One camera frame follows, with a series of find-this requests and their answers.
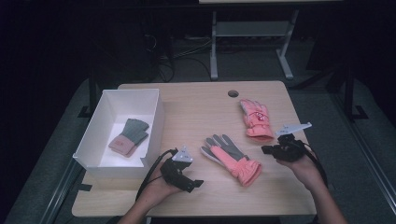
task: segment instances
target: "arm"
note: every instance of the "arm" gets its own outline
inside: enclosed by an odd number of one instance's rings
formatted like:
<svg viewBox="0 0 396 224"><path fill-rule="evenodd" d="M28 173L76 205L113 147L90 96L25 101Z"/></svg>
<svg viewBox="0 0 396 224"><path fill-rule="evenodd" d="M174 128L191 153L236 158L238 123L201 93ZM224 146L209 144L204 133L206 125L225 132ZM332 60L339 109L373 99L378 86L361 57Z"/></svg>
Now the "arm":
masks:
<svg viewBox="0 0 396 224"><path fill-rule="evenodd" d="M347 223L329 190L323 183L318 169L307 156L303 156L295 162L279 160L277 160L277 162L289 167L294 172L297 179L311 192L320 223Z"/></svg>
<svg viewBox="0 0 396 224"><path fill-rule="evenodd" d="M132 205L129 211L121 218L119 224L138 224L148 213L148 211L161 203L165 198L181 190L175 186L168 185L161 177L160 163L152 174L150 182L142 191L137 201Z"/></svg>

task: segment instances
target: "open box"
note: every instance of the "open box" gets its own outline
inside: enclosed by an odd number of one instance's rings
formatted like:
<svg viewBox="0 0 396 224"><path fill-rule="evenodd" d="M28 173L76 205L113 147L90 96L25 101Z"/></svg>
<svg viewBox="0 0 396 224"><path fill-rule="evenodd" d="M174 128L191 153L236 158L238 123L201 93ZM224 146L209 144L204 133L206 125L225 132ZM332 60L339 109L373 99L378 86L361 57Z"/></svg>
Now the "open box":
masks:
<svg viewBox="0 0 396 224"><path fill-rule="evenodd" d="M148 137L130 158L108 147L127 119L149 125ZM163 124L160 90L104 90L73 158L94 177L144 178L160 156Z"/></svg>

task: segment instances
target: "pink and gray glove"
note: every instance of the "pink and gray glove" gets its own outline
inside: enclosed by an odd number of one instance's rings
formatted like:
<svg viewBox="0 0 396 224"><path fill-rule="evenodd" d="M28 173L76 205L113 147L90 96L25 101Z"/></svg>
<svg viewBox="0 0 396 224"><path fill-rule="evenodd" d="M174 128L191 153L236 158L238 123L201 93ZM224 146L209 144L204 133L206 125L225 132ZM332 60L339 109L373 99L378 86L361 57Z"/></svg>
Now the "pink and gray glove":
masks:
<svg viewBox="0 0 396 224"><path fill-rule="evenodd" d="M206 138L208 147L201 147L201 152L210 160L226 167L243 187L250 186L262 172L262 165L258 161L250 160L243 154L233 141L225 134L220 137Z"/></svg>
<svg viewBox="0 0 396 224"><path fill-rule="evenodd" d="M111 150L124 157L131 157L139 144L148 136L145 130L149 125L140 119L127 119L122 133L108 145Z"/></svg>

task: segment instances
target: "glove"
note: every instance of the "glove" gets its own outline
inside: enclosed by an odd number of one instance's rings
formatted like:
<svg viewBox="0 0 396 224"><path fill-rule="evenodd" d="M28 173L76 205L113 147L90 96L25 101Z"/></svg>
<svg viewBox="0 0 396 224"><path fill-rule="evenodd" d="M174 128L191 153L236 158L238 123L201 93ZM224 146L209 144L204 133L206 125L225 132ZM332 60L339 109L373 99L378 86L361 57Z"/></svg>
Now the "glove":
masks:
<svg viewBox="0 0 396 224"><path fill-rule="evenodd" d="M122 133L108 145L113 151L131 157L137 146L148 136L145 130L149 125L140 119L128 119Z"/></svg>
<svg viewBox="0 0 396 224"><path fill-rule="evenodd" d="M220 138L214 134L213 138L206 138L206 144L208 147L201 147L201 152L225 166L243 187L250 186L262 172L262 165L244 155L227 135Z"/></svg>
<svg viewBox="0 0 396 224"><path fill-rule="evenodd" d="M259 142L269 142L274 139L274 135L270 129L270 120L268 118L268 110L265 105L259 104L257 101L241 100L244 109L244 121L247 125L247 136Z"/></svg>

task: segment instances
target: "table hole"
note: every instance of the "table hole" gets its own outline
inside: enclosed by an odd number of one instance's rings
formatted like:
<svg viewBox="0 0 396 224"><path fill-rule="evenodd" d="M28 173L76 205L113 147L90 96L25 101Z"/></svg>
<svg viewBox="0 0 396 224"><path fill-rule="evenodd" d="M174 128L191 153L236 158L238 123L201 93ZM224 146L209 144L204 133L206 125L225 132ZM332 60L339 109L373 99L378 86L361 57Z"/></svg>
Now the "table hole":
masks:
<svg viewBox="0 0 396 224"><path fill-rule="evenodd" d="M228 95L230 97L235 98L235 97L237 97L239 95L239 92L238 91L228 91Z"/></svg>

